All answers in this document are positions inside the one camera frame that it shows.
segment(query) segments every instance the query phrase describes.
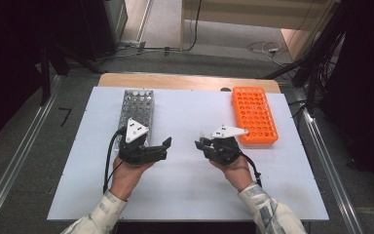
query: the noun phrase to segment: camouflage sleeve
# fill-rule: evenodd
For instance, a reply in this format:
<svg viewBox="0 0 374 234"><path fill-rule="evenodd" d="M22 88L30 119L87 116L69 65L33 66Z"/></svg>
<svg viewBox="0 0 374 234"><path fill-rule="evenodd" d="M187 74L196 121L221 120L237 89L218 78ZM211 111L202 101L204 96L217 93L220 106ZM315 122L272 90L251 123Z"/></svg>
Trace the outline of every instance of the camouflage sleeve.
<svg viewBox="0 0 374 234"><path fill-rule="evenodd" d="M108 234L118 221L126 204L127 202L116 198L107 190L88 215L78 219L61 234Z"/></svg>
<svg viewBox="0 0 374 234"><path fill-rule="evenodd" d="M296 214L284 203L271 198L258 184L251 183L239 197L262 233L306 233Z"/></svg>

